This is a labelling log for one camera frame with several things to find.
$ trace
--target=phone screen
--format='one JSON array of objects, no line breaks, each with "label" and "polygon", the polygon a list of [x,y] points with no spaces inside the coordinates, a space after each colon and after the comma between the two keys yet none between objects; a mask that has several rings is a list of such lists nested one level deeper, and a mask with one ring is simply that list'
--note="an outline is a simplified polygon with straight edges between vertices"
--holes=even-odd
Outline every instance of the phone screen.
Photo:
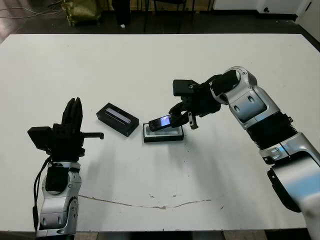
[{"label": "phone screen", "polygon": [[166,127],[169,127],[170,125],[171,125],[171,114],[157,118],[149,122],[149,128],[151,131],[164,129]]}]

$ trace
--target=black cable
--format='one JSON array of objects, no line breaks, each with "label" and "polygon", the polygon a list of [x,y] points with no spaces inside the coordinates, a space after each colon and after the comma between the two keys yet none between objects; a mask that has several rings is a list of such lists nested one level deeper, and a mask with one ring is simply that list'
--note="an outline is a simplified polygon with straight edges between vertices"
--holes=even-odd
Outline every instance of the black cable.
[{"label": "black cable", "polygon": [[38,195],[39,195],[40,177],[41,177],[42,171],[46,168],[47,164],[50,163],[51,161],[52,161],[51,156],[49,156],[44,161],[39,173],[35,177],[34,184],[33,184],[34,206],[32,208],[32,214],[33,214],[33,226],[36,231],[37,231],[37,227],[38,227],[38,223],[39,223],[37,200],[38,200]]}]

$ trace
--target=white table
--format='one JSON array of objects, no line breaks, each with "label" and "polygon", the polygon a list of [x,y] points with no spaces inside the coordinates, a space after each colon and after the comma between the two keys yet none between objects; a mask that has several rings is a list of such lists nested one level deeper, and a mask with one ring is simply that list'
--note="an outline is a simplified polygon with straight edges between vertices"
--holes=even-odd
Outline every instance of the white table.
[{"label": "white table", "polygon": [[[305,227],[226,106],[186,126],[181,142],[143,143],[142,124],[180,101],[173,79],[201,83],[236,65],[319,149],[320,55],[301,35],[9,36],[0,45],[0,230],[33,231],[33,184],[47,156],[27,130],[60,123],[72,97],[82,101],[81,130],[105,136],[84,141],[78,231]],[[97,120],[108,102],[139,118],[130,137]]]}]

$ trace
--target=black box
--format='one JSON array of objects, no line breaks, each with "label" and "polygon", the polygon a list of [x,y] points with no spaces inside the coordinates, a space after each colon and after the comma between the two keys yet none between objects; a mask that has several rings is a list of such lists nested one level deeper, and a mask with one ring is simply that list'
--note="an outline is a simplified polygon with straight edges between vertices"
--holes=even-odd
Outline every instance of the black box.
[{"label": "black box", "polygon": [[148,123],[143,124],[142,134],[144,143],[182,141],[185,136],[182,126],[174,128],[169,126],[158,131],[151,131]]},{"label": "black box", "polygon": [[138,127],[139,119],[122,109],[112,105],[110,102],[96,113],[98,119],[118,131],[119,133],[129,137],[129,135]]}]

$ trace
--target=silver robot arm segment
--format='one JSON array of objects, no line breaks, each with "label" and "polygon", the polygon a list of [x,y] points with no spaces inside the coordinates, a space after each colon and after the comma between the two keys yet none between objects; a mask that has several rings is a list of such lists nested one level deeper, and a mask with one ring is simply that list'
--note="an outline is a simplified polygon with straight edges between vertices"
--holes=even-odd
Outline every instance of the silver robot arm segment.
[{"label": "silver robot arm segment", "polygon": [[320,240],[320,154],[291,117],[282,114],[268,94],[245,68],[236,72],[238,84],[228,92],[211,93],[216,101],[229,105],[235,118],[258,145],[265,163],[272,165],[267,175],[281,202],[294,212],[302,212],[309,234]]},{"label": "silver robot arm segment", "polygon": [[61,168],[67,172],[66,185],[63,190],[48,190],[46,179],[43,179],[43,205],[40,212],[40,222],[36,237],[69,236],[76,233],[78,219],[78,194],[81,187],[78,162],[52,162],[50,168]]}]

